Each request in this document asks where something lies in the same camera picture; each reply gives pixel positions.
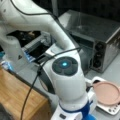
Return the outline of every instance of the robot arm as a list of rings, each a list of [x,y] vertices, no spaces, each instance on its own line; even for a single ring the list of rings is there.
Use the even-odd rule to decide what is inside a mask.
[[[75,48],[72,38],[60,23],[47,10],[34,4],[32,0],[2,0],[0,11],[4,20],[17,30],[46,31],[53,36],[57,45],[63,50]],[[65,53],[62,57],[58,56],[57,59],[50,60],[44,66],[44,70],[51,78],[55,92],[60,99],[59,110],[78,115],[78,118],[71,117],[71,119],[69,116],[68,120],[81,119],[80,110],[88,107],[88,96],[78,52]],[[55,113],[52,120],[62,119],[58,111],[58,116]]]
[[[37,6],[32,0],[0,1],[0,11],[4,20],[17,30],[41,30],[49,32],[58,45],[64,49],[75,48],[70,36],[50,13]]]

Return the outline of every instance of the cable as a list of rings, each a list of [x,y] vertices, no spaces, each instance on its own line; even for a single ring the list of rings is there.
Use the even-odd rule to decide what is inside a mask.
[[[58,19],[57,16],[55,16],[54,14],[52,14],[52,13],[50,13],[50,12],[48,12],[48,13],[32,13],[32,14],[30,14],[30,13],[25,13],[25,12],[21,11],[21,10],[13,3],[12,0],[10,0],[10,1],[11,1],[12,5],[15,7],[15,9],[16,9],[17,11],[19,11],[20,13],[24,14],[24,15],[28,15],[28,16],[34,16],[34,15],[51,15],[51,16],[53,16],[54,19]]]
[[[37,75],[36,75],[36,77],[35,77],[32,85],[31,85],[31,87],[30,87],[30,89],[29,89],[29,91],[28,91],[28,93],[27,93],[27,95],[26,95],[25,101],[24,101],[24,103],[23,103],[22,111],[21,111],[20,120],[23,120],[23,113],[24,113],[24,109],[25,109],[25,106],[26,106],[28,97],[29,97],[29,95],[30,95],[30,93],[31,93],[31,91],[32,91],[32,89],[33,89],[33,87],[34,87],[34,84],[35,84],[38,76],[39,76],[39,74],[37,73]]]
[[[32,85],[31,85],[31,87],[30,87],[27,95],[26,95],[25,100],[24,100],[23,107],[22,107],[22,111],[21,111],[20,120],[23,120],[23,113],[24,113],[24,109],[25,109],[25,106],[26,106],[28,97],[29,97],[29,95],[30,95],[30,93],[31,93],[31,91],[32,91],[32,89],[33,89],[33,87],[34,87],[34,84],[35,84],[35,82],[36,82],[36,80],[37,80],[37,77],[40,75],[41,70],[42,70],[42,68],[44,67],[44,65],[45,65],[49,60],[53,59],[54,57],[56,57],[56,56],[58,56],[58,55],[61,55],[61,54],[67,53],[67,52],[71,52],[71,51],[74,51],[74,50],[80,50],[80,49],[81,49],[81,47],[77,47],[77,48],[74,48],[74,49],[70,49],[70,50],[67,50],[67,51],[60,52],[60,53],[58,53],[58,54],[55,54],[55,55],[53,55],[52,57],[48,58],[41,66],[38,67],[37,75],[36,75],[36,77],[35,77]]]

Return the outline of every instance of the wooden surface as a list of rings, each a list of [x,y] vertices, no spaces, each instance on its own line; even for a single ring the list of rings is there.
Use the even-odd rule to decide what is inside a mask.
[[[20,119],[28,90],[29,86],[7,71],[0,69],[0,103],[13,115],[15,120]],[[32,90],[25,107],[24,120],[50,120],[50,116],[48,100]]]

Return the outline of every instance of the wooden table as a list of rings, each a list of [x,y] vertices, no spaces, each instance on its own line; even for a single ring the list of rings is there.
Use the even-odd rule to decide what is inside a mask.
[[[28,90],[28,85],[0,69],[0,103],[15,120],[20,120],[21,109]],[[23,120],[50,120],[50,117],[48,100],[32,90],[25,107]]]

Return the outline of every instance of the stainless steel box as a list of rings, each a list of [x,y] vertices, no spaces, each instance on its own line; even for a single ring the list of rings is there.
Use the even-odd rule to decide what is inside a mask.
[[[59,17],[60,23],[81,45],[92,49],[90,68],[103,72],[120,48],[120,23],[69,10]]]

